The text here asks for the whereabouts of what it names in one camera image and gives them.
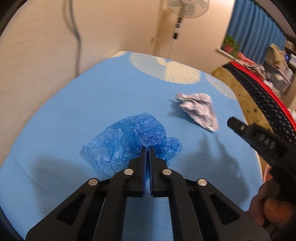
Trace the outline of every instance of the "crumpled paper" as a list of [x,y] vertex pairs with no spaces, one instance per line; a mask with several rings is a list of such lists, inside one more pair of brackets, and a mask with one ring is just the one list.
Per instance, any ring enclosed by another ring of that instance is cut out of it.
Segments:
[[218,120],[212,106],[212,98],[205,93],[184,95],[177,93],[176,99],[180,107],[198,124],[210,130],[219,129]]

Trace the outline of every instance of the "beige wall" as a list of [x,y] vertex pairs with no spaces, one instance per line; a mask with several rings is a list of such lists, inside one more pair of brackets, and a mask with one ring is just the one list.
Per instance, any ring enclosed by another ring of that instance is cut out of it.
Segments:
[[[234,0],[211,0],[208,12],[185,19],[171,58],[210,72],[227,58],[221,45]],[[58,89],[75,77],[77,42],[66,27],[64,0],[28,0],[0,38],[0,164],[30,117]],[[74,0],[82,38],[80,72],[118,50],[152,54],[159,0]],[[168,15],[175,23],[176,16]],[[164,36],[167,57],[172,33]]]

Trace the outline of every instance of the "human hand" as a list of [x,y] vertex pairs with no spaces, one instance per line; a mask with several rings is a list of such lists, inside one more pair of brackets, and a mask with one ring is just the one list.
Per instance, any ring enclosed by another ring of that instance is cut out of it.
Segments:
[[266,199],[268,189],[269,182],[265,182],[259,188],[258,194],[253,197],[247,214],[261,226],[267,218],[282,229],[293,214],[295,206],[288,201]]

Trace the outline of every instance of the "blue curtain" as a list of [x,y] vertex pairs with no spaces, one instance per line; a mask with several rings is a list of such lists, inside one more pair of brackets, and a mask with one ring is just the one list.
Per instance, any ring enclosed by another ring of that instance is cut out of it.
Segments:
[[279,27],[251,0],[235,1],[227,35],[241,44],[240,52],[260,64],[271,43],[283,50],[286,41]]

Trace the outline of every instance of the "metal pin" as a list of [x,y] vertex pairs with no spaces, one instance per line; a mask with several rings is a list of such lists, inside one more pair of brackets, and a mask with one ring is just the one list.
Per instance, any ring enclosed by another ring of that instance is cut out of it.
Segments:
[[199,179],[199,180],[197,181],[197,183],[198,183],[198,185],[200,185],[200,186],[206,186],[206,185],[207,185],[207,180],[205,180],[205,179]]
[[125,169],[125,170],[124,170],[124,174],[125,174],[125,175],[132,175],[132,174],[133,174],[133,169],[130,169],[130,168]]
[[94,178],[93,178],[93,179],[90,179],[90,180],[89,180],[89,185],[90,185],[90,186],[95,186],[95,185],[97,185],[97,184],[98,184],[98,180],[97,180],[97,179],[94,179]]
[[169,175],[172,174],[172,170],[170,170],[170,169],[164,169],[163,170],[163,174],[169,176]]

